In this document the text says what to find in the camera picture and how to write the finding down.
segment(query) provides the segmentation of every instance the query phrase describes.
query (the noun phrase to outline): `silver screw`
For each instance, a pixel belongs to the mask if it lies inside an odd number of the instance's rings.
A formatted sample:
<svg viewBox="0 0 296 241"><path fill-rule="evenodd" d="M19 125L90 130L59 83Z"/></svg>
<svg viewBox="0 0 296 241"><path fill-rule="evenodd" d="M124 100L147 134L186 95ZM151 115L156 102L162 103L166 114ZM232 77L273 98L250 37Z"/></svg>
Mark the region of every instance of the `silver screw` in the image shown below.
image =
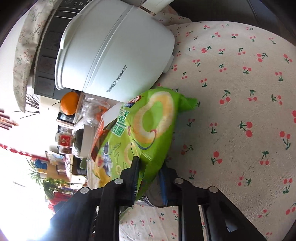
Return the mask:
<svg viewBox="0 0 296 241"><path fill-rule="evenodd" d="M209 191L212 192L212 193L216 193L216 192L218 192L218 188L217 187L214 187L214 186L211 186L209 188Z"/></svg>
<svg viewBox="0 0 296 241"><path fill-rule="evenodd" d="M121 184L121 183L123 183L123 179L121 179L121 178L117 178L117 179L115 179L115 184Z"/></svg>
<svg viewBox="0 0 296 241"><path fill-rule="evenodd" d="M87 187L84 187L84 188L80 189L80 192L82 194L85 194L85 193L88 193L89 192L89 189Z"/></svg>
<svg viewBox="0 0 296 241"><path fill-rule="evenodd" d="M175 183L177 183L177 184L182 184L183 182L184 182L184 180L182 178L175 179Z"/></svg>

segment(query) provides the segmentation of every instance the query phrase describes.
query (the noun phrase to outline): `green snack bag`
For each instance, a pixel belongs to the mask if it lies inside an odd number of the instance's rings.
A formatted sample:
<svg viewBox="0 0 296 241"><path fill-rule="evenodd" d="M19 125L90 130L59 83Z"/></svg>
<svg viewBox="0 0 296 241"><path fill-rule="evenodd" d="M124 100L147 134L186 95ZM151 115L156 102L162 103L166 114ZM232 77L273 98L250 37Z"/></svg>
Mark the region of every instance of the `green snack bag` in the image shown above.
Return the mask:
<svg viewBox="0 0 296 241"><path fill-rule="evenodd" d="M170 148L178 112L192 110L197 100L168 88L150 89L122 106L116 124L103 141L93 173L99 186L120 176L131 166L133 156L141 160L139 199L154 180Z"/></svg>

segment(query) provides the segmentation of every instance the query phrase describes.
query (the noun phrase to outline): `white electric pot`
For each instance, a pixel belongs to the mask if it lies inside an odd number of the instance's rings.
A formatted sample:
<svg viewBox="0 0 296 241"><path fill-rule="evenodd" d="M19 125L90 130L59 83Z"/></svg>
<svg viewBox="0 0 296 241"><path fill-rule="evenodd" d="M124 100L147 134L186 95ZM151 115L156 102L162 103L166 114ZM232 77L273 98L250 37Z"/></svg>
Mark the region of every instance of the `white electric pot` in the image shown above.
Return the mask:
<svg viewBox="0 0 296 241"><path fill-rule="evenodd" d="M126 102L151 88L168 71L175 44L174 35L151 12L172 1L147 0L137 8L120 0L92 0L63 33L57 89Z"/></svg>

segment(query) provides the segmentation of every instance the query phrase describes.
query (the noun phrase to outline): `floral cloth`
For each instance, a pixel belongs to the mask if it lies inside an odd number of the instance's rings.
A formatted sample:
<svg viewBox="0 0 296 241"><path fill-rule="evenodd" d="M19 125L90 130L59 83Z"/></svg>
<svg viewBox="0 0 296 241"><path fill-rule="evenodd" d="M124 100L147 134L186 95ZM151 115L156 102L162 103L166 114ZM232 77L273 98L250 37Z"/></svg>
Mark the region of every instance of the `floral cloth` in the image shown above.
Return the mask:
<svg viewBox="0 0 296 241"><path fill-rule="evenodd" d="M13 92L25 112L27 84L43 27L57 0L39 0L30 9L18 38L13 67Z"/></svg>
<svg viewBox="0 0 296 241"><path fill-rule="evenodd" d="M296 218L295 46L241 23L168 28L175 58L155 87L198 105L178 116L167 165L195 186L217 186L267 240L282 240ZM135 205L121 240L178 239L177 210Z"/></svg>

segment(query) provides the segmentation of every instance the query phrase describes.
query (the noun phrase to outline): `orange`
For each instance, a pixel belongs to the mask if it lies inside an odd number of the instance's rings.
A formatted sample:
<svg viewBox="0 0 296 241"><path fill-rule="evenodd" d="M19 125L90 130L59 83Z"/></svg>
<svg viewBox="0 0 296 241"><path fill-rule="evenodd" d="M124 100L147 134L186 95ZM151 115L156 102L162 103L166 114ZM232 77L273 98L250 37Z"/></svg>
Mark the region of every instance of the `orange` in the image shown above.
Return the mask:
<svg viewBox="0 0 296 241"><path fill-rule="evenodd" d="M69 92L61 99L61 109L65 115L73 115L76 112L79 95L76 92Z"/></svg>

